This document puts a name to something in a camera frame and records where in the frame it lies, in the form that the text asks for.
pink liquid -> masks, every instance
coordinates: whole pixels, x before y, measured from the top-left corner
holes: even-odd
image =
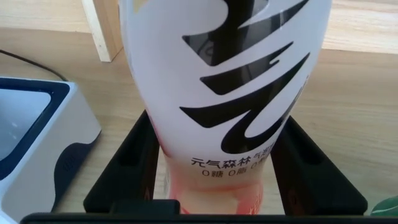
[[[262,164],[237,174],[237,169],[208,170],[165,157],[169,170],[167,198],[178,200],[182,214],[258,214],[262,203]]]

white box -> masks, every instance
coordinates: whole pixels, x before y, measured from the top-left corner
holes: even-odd
[[[76,84],[0,77],[0,223],[51,212],[100,132]]]

wooden wall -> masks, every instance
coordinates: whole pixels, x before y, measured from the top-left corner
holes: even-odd
[[[109,4],[109,1],[113,2],[112,5],[117,4],[117,0],[0,1],[0,27],[92,32],[97,46],[102,46],[105,40],[96,39],[99,24],[93,24],[92,18],[96,14],[90,13],[89,19],[86,17],[85,11],[93,12],[88,7],[94,6],[88,2],[102,2],[97,4],[96,8],[99,10],[102,8],[101,5],[105,6]],[[114,16],[105,17],[109,22],[117,22]],[[113,27],[103,27],[100,30],[102,33],[99,34],[105,36],[107,30]],[[112,31],[114,35],[118,32],[117,29]],[[119,41],[114,42],[118,48]],[[333,0],[329,28],[323,47],[398,54],[398,0]],[[98,49],[100,57],[101,51],[103,52],[103,49]],[[106,61],[106,58],[108,57],[102,56],[101,60]]]

plastic bottle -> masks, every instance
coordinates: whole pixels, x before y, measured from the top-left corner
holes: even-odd
[[[119,1],[127,60],[182,213],[257,214],[262,168],[331,0]]]

black cable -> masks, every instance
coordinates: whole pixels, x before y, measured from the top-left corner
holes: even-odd
[[[19,60],[21,60],[21,61],[27,62],[27,63],[29,63],[29,64],[31,64],[31,65],[35,65],[35,66],[37,66],[37,67],[39,67],[39,68],[42,68],[42,69],[44,69],[44,70],[47,70],[47,71],[53,73],[54,75],[58,76],[62,81],[65,81],[65,82],[68,81],[68,79],[65,78],[63,75],[61,75],[61,74],[59,74],[58,72],[52,70],[51,68],[48,68],[48,67],[46,67],[46,66],[44,66],[44,65],[41,65],[41,64],[39,64],[39,63],[37,63],[37,62],[34,62],[34,61],[29,60],[29,59],[26,59],[26,58],[24,58],[24,57],[15,55],[15,54],[10,53],[10,52],[6,52],[5,50],[1,50],[1,49],[0,49],[0,53],[5,54],[5,55],[8,55],[8,56],[13,57],[13,58],[16,58],[16,59],[19,59]]]

